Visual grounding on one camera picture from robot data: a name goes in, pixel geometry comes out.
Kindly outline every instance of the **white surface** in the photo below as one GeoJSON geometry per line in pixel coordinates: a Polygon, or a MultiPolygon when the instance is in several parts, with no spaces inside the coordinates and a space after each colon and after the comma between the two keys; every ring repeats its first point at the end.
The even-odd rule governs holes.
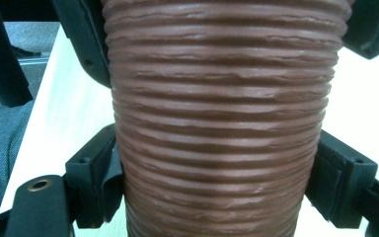
{"type": "MultiPolygon", "coordinates": [[[[379,57],[366,60],[340,52],[324,129],[379,164],[379,57]]],[[[60,31],[5,194],[1,211],[12,206],[16,188],[37,176],[64,174],[64,163],[105,125],[114,122],[110,90],[83,71],[60,31]]],[[[124,210],[100,230],[77,236],[125,236],[124,210]]],[[[364,236],[326,222],[305,198],[295,236],[364,236]]]]}
{"type": "Polygon", "coordinates": [[[81,68],[61,30],[47,64],[0,211],[24,182],[63,175],[64,163],[95,133],[114,122],[111,91],[81,68]]]}

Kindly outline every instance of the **metal screw hole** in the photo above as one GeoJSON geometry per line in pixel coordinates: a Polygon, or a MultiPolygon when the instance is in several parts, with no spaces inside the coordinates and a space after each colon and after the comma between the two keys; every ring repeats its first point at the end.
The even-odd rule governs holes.
{"type": "Polygon", "coordinates": [[[84,65],[86,67],[92,67],[94,65],[94,63],[90,59],[85,59],[84,60],[84,65]]]}
{"type": "Polygon", "coordinates": [[[91,161],[91,158],[89,158],[89,157],[83,157],[83,158],[81,158],[79,161],[78,161],[78,163],[79,164],[87,164],[87,163],[89,163],[91,161]]]}
{"type": "Polygon", "coordinates": [[[47,189],[51,185],[51,180],[39,180],[29,185],[30,192],[38,192],[47,189]]]}
{"type": "Polygon", "coordinates": [[[358,163],[358,164],[364,164],[364,161],[362,159],[359,159],[359,158],[353,159],[353,162],[358,163]]]}

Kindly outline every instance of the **white table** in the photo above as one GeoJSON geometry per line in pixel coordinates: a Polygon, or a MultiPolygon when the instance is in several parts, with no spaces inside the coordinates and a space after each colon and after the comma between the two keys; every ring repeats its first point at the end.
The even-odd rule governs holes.
{"type": "MultiPolygon", "coordinates": [[[[324,129],[379,164],[379,56],[369,61],[344,48],[336,71],[324,129]]],[[[60,30],[0,211],[11,208],[15,190],[24,182],[64,174],[64,163],[113,122],[110,90],[84,72],[60,30]]],[[[122,205],[112,223],[76,234],[126,236],[124,220],[122,205]]],[[[362,237],[366,224],[358,230],[336,229],[305,198],[295,236],[362,237]]]]}

